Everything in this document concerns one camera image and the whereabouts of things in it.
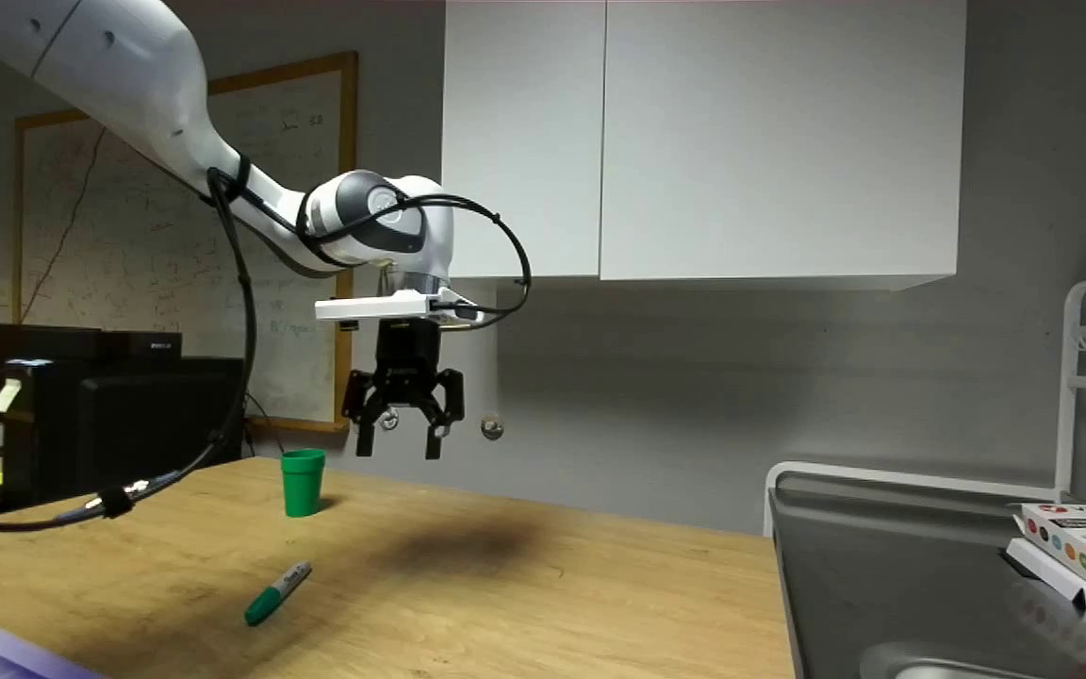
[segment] wall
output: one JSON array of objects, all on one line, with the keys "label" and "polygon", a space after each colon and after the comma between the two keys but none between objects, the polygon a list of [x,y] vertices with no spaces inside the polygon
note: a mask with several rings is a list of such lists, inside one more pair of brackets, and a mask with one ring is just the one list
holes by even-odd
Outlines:
[{"label": "wall", "polygon": [[[216,73],[356,45],[364,163],[436,166],[436,15],[375,0],[356,24],[310,0],[175,7]],[[10,118],[46,105],[0,73],[0,315]],[[766,468],[788,456],[1049,479],[1055,322],[1073,274],[1086,0],[976,0],[954,280],[889,298],[550,281],[501,332],[446,342],[472,415],[442,460],[421,460],[404,415],[375,456],[345,454],[341,468],[741,530],[756,527]],[[368,332],[354,362],[368,366]],[[496,446],[472,425],[483,410],[505,415]]]}]

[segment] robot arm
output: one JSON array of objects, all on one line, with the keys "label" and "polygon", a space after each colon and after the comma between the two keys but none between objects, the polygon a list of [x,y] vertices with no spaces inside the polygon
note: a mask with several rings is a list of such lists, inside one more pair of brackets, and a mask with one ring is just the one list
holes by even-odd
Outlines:
[{"label": "robot arm", "polygon": [[448,209],[427,176],[340,172],[286,187],[233,149],[207,118],[207,76],[189,25],[162,0],[0,0],[0,60],[70,103],[155,166],[207,197],[207,172],[233,176],[231,210],[310,274],[393,265],[394,298],[329,303],[316,315],[431,315],[448,298]]}]

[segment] marker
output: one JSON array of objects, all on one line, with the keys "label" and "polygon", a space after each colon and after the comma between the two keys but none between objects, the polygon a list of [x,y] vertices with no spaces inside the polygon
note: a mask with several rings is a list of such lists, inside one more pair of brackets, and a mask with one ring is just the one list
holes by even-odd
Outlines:
[{"label": "marker", "polygon": [[291,567],[277,579],[271,579],[263,591],[255,591],[243,608],[243,626],[260,626],[263,617],[271,617],[281,600],[300,583],[310,579],[314,567],[310,562],[299,562]]}]

